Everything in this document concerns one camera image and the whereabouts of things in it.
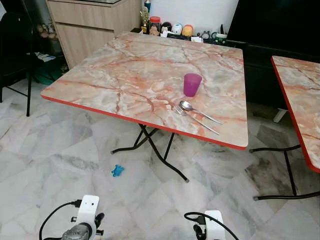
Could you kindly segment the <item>silver metal fork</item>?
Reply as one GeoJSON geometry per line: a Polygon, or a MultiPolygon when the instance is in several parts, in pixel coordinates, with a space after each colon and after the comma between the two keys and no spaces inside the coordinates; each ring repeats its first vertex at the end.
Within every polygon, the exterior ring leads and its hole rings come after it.
{"type": "Polygon", "coordinates": [[[188,116],[189,118],[191,118],[193,121],[199,123],[201,126],[203,126],[206,130],[210,130],[212,131],[214,134],[216,135],[220,135],[219,132],[213,130],[212,128],[210,128],[209,126],[206,126],[204,123],[202,123],[201,121],[199,121],[198,119],[194,118],[193,116],[187,114],[187,112],[180,106],[174,106],[174,110],[178,115],[182,115],[182,116],[188,116]]]}

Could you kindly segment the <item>small blue toy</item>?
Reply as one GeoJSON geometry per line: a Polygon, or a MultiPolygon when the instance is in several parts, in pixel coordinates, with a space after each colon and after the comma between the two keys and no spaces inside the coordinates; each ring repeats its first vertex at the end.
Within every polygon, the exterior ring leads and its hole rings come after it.
{"type": "Polygon", "coordinates": [[[121,174],[124,170],[125,170],[125,167],[123,167],[119,164],[115,164],[114,168],[112,169],[112,171],[110,173],[112,174],[113,178],[117,178],[117,177],[121,176],[121,174]]]}

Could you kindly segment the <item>silver metal spoon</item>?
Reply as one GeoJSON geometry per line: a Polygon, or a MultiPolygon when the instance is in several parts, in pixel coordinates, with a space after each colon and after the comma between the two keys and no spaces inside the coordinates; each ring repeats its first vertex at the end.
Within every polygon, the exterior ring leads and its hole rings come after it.
{"type": "Polygon", "coordinates": [[[220,124],[220,125],[224,125],[223,122],[221,122],[221,121],[219,121],[219,120],[217,120],[217,119],[214,119],[214,118],[210,117],[209,115],[201,112],[201,111],[198,110],[198,109],[195,109],[195,108],[192,106],[192,104],[189,103],[188,101],[181,100],[181,101],[179,102],[179,105],[180,105],[180,107],[183,108],[183,110],[185,110],[185,111],[195,112],[196,114],[203,115],[205,118],[210,119],[210,121],[213,121],[213,122],[215,122],[215,123],[217,123],[217,124],[220,124]]]}

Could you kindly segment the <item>purple plastic cup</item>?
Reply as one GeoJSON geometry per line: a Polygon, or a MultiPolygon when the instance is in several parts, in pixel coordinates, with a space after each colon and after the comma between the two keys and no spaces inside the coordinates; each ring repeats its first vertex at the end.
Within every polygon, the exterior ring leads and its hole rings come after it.
{"type": "Polygon", "coordinates": [[[202,76],[198,73],[186,73],[183,76],[183,93],[186,97],[194,97],[201,86],[202,76]]]}

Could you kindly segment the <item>marble pattern folding table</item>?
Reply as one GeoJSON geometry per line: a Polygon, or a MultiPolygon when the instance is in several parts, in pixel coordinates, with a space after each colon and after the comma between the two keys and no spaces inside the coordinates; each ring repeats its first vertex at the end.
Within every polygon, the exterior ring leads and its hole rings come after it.
{"type": "Polygon", "coordinates": [[[301,149],[306,164],[320,173],[320,64],[295,58],[274,55],[271,58],[280,89],[295,127],[299,144],[286,148],[254,148],[251,153],[271,151],[283,153],[292,195],[255,196],[254,201],[272,199],[299,200],[320,196],[320,192],[297,194],[297,187],[291,169],[288,153],[301,149]]]}
{"type": "Polygon", "coordinates": [[[136,123],[140,133],[130,150],[149,144],[166,166],[168,154],[153,142],[158,130],[237,150],[249,146],[240,48],[122,32],[46,87],[41,97],[136,123]],[[183,92],[188,73],[202,77],[193,97],[183,92]],[[174,107],[181,101],[222,122],[185,111],[219,135],[177,114],[174,107]]]}

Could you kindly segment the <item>light wooden cabinet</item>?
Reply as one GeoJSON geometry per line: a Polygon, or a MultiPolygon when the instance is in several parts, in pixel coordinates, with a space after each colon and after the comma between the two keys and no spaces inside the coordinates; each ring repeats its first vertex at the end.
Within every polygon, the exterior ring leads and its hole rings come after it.
{"type": "Polygon", "coordinates": [[[141,23],[142,0],[45,0],[69,68],[141,23]]]}

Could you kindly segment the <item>black metal chair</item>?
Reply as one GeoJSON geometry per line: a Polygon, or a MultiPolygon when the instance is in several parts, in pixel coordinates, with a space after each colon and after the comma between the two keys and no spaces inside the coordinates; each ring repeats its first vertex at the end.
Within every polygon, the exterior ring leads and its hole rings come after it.
{"type": "Polygon", "coordinates": [[[26,117],[31,114],[35,57],[35,29],[23,0],[0,0],[6,12],[0,17],[0,103],[3,90],[26,97],[26,117]]]}

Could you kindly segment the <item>orange yellow toy ball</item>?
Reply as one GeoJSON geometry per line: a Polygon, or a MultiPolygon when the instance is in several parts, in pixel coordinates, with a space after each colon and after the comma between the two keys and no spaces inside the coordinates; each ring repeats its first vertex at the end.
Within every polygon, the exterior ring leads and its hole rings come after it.
{"type": "Polygon", "coordinates": [[[194,34],[194,26],[190,24],[183,25],[181,35],[185,37],[192,37],[194,34]]]}

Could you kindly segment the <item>white blue toy ball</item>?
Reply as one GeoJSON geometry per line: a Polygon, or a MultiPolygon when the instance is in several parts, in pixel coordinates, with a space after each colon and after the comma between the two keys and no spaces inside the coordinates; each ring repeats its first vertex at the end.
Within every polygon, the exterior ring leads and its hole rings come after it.
{"type": "Polygon", "coordinates": [[[171,28],[172,34],[175,34],[175,35],[182,35],[182,31],[183,31],[183,25],[182,23],[179,23],[179,22],[174,23],[173,27],[171,28]]]}

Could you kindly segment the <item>red lid clear jar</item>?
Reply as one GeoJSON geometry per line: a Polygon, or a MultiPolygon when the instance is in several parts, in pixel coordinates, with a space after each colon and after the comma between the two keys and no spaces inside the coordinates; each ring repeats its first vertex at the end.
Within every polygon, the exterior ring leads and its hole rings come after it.
{"type": "Polygon", "coordinates": [[[151,16],[147,30],[149,35],[160,36],[162,33],[162,19],[158,16],[151,16]]]}

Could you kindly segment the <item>dark toy ball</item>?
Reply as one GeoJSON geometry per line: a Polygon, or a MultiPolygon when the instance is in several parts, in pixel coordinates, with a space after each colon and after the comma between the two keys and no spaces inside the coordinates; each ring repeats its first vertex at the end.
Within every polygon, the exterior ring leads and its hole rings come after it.
{"type": "Polygon", "coordinates": [[[173,25],[170,22],[164,22],[162,23],[160,30],[162,34],[169,34],[172,32],[172,28],[173,25]]]}

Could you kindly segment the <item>small gold trophy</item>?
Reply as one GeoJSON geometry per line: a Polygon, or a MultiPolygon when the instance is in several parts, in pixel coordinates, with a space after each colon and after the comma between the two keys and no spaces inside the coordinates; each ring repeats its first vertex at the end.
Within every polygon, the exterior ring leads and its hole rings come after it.
{"type": "Polygon", "coordinates": [[[141,30],[143,34],[149,34],[149,18],[150,18],[150,13],[149,13],[149,9],[146,6],[143,6],[141,11],[140,11],[140,15],[141,15],[141,30]]]}

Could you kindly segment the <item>black television screen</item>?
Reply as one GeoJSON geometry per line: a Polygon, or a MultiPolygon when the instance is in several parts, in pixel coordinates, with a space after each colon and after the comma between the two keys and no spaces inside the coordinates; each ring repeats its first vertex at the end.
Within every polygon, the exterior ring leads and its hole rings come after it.
{"type": "Polygon", "coordinates": [[[320,0],[238,0],[228,38],[317,55],[320,0]]]}

